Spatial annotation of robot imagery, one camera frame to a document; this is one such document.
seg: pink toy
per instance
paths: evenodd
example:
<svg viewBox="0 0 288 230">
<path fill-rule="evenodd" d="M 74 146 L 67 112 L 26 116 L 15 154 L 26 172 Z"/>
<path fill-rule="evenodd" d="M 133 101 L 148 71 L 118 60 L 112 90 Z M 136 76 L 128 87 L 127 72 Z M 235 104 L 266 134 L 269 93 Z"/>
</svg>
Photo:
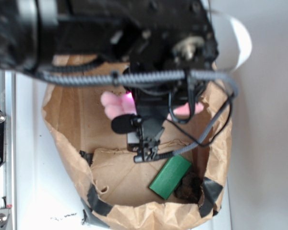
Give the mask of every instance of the pink toy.
<svg viewBox="0 0 288 230">
<path fill-rule="evenodd" d="M 121 96 L 116 96 L 111 92 L 104 92 L 101 95 L 101 103 L 105 107 L 105 114 L 111 120 L 123 114 L 136 114 L 134 100 L 131 93 L 126 93 Z M 197 103 L 195 105 L 195 113 L 198 114 L 204 109 L 203 104 Z M 188 115 L 189 105 L 186 103 L 174 110 L 175 115 Z"/>
</svg>

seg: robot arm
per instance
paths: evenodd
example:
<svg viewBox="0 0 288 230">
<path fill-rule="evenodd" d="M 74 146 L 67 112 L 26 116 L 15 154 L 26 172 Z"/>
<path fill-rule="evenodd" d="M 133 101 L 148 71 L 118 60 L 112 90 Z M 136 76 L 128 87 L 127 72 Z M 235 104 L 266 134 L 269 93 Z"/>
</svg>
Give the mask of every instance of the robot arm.
<svg viewBox="0 0 288 230">
<path fill-rule="evenodd" d="M 52 60 L 59 54 L 95 54 L 97 59 L 55 67 Z M 112 129 L 128 133 L 129 149 L 138 153 L 135 162 L 178 154 L 157 154 L 162 124 L 168 113 L 174 122 L 187 123 L 209 81 L 230 83 L 233 92 L 220 112 L 231 105 L 238 90 L 226 74 L 212 71 L 217 55 L 214 31 L 200 0 L 0 0 L 0 69 L 64 86 L 123 85 L 132 93 L 138 115 L 115 118 Z M 123 75 L 56 75 L 96 68 L 105 61 L 129 62 L 130 67 Z M 181 120 L 173 109 L 186 102 L 190 117 Z M 203 145 L 208 132 L 193 139 L 193 148 Z"/>
</svg>

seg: paper bag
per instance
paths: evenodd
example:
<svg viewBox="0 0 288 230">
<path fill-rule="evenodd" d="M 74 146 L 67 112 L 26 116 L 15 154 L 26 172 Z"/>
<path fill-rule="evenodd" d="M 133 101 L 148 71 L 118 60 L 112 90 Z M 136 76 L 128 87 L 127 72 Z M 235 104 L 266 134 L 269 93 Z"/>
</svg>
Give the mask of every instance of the paper bag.
<svg viewBox="0 0 288 230">
<path fill-rule="evenodd" d="M 58 65 L 77 65 L 92 56 L 64 56 Z M 125 64 L 104 64 L 85 74 L 122 72 Z M 126 135 L 115 134 L 104 114 L 100 95 L 110 91 L 125 93 L 123 87 L 63 88 L 48 86 L 43 116 L 58 148 L 63 164 L 80 197 L 92 214 L 114 230 L 187 230 L 218 213 L 226 183 L 231 151 L 232 123 L 207 148 L 196 148 L 183 155 L 193 162 L 202 180 L 198 204 L 190 204 L 171 195 L 168 200 L 148 187 L 166 160 L 135 164 L 134 153 L 126 150 Z M 181 127 L 199 137 L 207 122 L 218 111 L 226 96 L 209 84 L 202 96 L 204 111 Z M 224 125 L 228 111 L 214 124 L 207 141 Z M 191 141 L 173 125 L 164 123 L 160 152 L 182 148 Z M 91 166 L 79 151 L 93 153 Z"/>
</svg>

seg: green sponge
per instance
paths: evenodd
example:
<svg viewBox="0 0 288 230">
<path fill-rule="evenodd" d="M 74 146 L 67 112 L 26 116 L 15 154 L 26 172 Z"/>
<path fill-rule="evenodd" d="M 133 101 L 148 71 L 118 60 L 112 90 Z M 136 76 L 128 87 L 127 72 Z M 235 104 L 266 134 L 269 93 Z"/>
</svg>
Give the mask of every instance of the green sponge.
<svg viewBox="0 0 288 230">
<path fill-rule="evenodd" d="M 170 158 L 149 188 L 167 200 L 190 166 L 191 163 L 180 155 Z"/>
</svg>

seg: metal frame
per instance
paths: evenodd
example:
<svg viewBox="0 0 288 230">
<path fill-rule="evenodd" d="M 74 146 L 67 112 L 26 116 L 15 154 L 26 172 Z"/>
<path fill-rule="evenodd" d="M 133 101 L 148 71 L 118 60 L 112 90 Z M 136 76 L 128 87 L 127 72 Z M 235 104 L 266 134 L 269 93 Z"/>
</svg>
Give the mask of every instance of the metal frame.
<svg viewBox="0 0 288 230">
<path fill-rule="evenodd" d="M 0 70 L 0 110 L 6 115 L 4 164 L 0 167 L 0 212 L 8 209 L 6 230 L 16 229 L 15 73 Z"/>
</svg>

